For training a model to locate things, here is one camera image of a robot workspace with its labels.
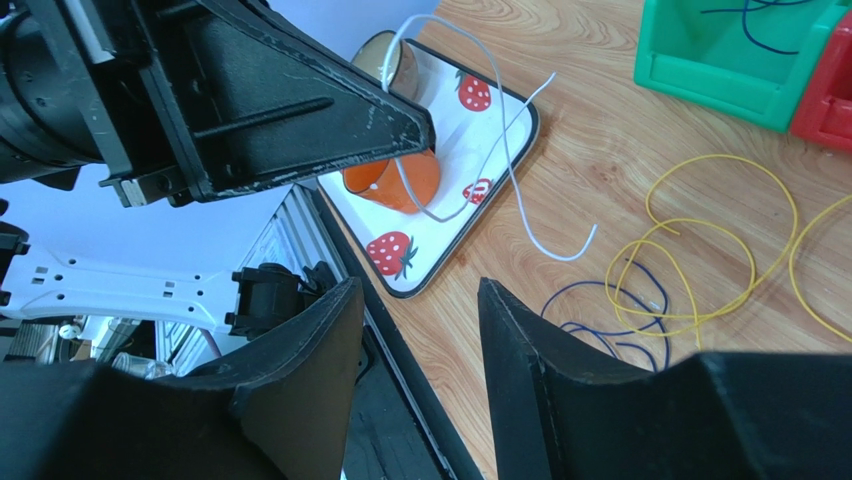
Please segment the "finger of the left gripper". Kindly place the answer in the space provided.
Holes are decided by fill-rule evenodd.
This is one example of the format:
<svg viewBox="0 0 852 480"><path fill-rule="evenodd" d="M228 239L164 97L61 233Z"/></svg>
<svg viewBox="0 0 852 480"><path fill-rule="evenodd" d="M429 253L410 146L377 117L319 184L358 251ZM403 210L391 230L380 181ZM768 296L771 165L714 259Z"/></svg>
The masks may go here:
<svg viewBox="0 0 852 480"><path fill-rule="evenodd" d="M140 1L141 77L191 198L212 202L419 153L428 111L263 1Z"/></svg>

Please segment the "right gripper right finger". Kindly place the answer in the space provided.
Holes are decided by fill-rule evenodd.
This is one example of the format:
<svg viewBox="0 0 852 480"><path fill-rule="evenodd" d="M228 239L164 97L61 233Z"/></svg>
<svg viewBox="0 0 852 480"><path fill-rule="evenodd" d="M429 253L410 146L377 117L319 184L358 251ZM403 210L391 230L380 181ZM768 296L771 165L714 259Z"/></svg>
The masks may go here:
<svg viewBox="0 0 852 480"><path fill-rule="evenodd" d="M479 329L502 479L847 479L847 355L707 352L653 373L482 279Z"/></svg>

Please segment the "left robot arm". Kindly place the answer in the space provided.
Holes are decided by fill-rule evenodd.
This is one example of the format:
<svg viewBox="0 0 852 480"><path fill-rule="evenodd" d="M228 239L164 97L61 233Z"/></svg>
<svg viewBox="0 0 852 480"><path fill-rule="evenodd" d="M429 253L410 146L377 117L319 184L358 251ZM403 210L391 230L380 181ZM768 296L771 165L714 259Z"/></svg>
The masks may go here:
<svg viewBox="0 0 852 480"><path fill-rule="evenodd" d="M1 180L71 190L101 164L126 208L263 192L435 143L429 112L263 1L5 1ZM264 263L126 267L1 227L1 315L116 316L255 338L336 285Z"/></svg>

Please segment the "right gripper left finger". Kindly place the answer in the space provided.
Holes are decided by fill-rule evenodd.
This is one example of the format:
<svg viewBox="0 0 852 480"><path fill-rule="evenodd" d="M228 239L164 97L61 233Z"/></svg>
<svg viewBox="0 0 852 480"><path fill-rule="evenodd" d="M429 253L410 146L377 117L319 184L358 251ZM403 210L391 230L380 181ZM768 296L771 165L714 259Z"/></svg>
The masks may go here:
<svg viewBox="0 0 852 480"><path fill-rule="evenodd" d="M1 366L5 479L336 479L364 316L344 280L183 377L95 361Z"/></svg>

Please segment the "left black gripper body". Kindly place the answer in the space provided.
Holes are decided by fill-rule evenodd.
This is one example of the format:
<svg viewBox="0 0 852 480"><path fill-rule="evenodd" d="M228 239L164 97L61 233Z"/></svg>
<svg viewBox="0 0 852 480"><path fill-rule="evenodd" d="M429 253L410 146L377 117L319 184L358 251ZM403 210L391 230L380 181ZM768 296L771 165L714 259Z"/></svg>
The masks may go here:
<svg viewBox="0 0 852 480"><path fill-rule="evenodd" d="M104 165L126 207L220 197L220 121L192 22L216 1L5 1L1 180L70 190Z"/></svg>

